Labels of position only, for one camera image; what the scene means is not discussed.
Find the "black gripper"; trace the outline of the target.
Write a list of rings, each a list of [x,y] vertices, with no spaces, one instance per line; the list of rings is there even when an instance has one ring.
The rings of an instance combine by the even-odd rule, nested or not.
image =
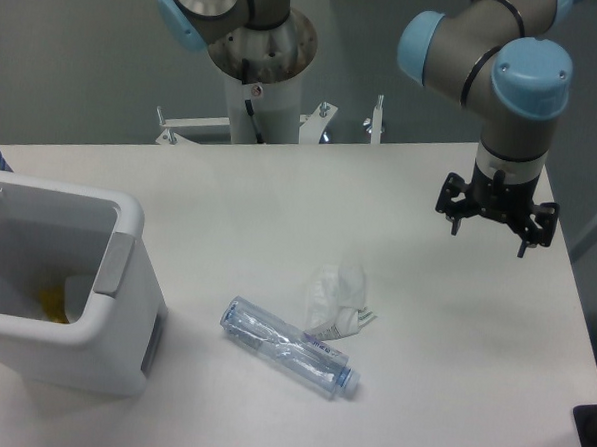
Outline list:
[[[552,245],[557,230],[560,205],[533,203],[539,176],[521,180],[505,168],[476,159],[470,183],[456,173],[447,175],[435,210],[452,224],[452,236],[458,234],[463,219],[475,216],[507,224],[521,239],[517,257],[522,258],[528,249]]]

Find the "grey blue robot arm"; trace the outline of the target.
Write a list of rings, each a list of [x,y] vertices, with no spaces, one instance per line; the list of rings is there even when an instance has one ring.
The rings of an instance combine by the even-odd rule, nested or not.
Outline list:
[[[297,144],[301,77],[316,30],[291,0],[156,0],[171,36],[204,51],[224,78],[231,139]],[[522,248],[551,245],[560,207],[535,203],[559,116],[570,95],[568,52],[546,33],[572,0],[469,0],[448,17],[426,11],[397,44],[400,70],[483,122],[470,180],[447,176],[436,210],[454,226],[481,216],[505,224]]]

